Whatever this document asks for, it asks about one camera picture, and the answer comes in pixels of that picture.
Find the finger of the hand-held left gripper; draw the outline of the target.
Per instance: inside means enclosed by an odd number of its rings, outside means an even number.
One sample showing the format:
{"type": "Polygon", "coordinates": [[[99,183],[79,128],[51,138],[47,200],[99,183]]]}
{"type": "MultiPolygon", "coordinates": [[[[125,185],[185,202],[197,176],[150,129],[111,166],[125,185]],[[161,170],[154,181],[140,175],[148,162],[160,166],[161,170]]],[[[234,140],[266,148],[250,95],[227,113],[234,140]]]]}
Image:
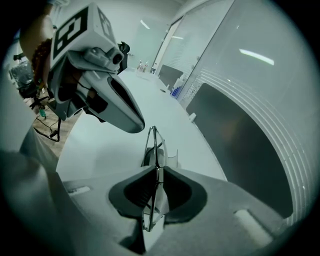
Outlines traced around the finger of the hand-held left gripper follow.
{"type": "Polygon", "coordinates": [[[87,114],[97,117],[100,122],[107,122],[125,131],[122,121],[125,115],[119,107],[119,98],[110,87],[108,79],[110,73],[99,71],[85,71],[81,76],[81,99],[87,114]]]}
{"type": "Polygon", "coordinates": [[[108,84],[117,95],[122,106],[119,109],[125,115],[122,126],[128,133],[140,133],[145,129],[143,114],[129,88],[116,74],[109,74],[108,84]]]}

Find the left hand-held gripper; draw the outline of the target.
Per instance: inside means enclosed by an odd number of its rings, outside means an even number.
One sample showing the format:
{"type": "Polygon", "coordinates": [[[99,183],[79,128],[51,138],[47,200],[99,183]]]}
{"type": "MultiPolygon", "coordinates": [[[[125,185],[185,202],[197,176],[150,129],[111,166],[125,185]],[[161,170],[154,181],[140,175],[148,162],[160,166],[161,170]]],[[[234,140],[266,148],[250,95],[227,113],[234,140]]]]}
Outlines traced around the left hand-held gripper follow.
{"type": "Polygon", "coordinates": [[[82,71],[111,74],[118,71],[118,45],[111,22],[94,2],[72,15],[52,39],[48,89],[54,102],[49,108],[63,121],[85,107],[76,92],[66,101],[59,98],[60,84],[68,65],[82,71]]]}

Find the person's left hand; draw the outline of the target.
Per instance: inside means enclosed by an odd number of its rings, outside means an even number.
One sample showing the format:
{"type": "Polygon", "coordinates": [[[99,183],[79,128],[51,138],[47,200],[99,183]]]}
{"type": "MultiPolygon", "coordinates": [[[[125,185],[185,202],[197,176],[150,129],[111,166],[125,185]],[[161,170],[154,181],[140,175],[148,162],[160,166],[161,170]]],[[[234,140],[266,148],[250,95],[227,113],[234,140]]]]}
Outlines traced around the person's left hand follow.
{"type": "Polygon", "coordinates": [[[58,90],[59,99],[66,101],[71,99],[77,90],[78,81],[82,76],[82,72],[68,73],[64,76],[60,83],[60,88],[58,90]]]}

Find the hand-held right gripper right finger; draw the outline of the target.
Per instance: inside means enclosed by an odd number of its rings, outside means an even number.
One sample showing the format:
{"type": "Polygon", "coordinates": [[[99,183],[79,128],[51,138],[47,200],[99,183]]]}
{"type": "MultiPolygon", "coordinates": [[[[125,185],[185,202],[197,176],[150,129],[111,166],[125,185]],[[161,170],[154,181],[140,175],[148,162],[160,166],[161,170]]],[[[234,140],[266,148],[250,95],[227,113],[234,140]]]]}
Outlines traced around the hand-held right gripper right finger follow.
{"type": "Polygon", "coordinates": [[[166,167],[169,213],[149,256],[271,256],[287,225],[239,186],[166,167]]]}

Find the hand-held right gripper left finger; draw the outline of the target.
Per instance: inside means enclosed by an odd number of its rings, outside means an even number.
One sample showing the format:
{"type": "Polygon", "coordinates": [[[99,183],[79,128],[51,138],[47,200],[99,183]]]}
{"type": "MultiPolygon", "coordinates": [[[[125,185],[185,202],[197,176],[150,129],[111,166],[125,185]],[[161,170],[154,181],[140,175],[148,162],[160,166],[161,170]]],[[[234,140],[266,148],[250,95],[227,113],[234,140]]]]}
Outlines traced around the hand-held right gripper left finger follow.
{"type": "Polygon", "coordinates": [[[71,200],[93,228],[112,242],[144,254],[144,210],[156,186],[154,166],[64,182],[71,200]]]}

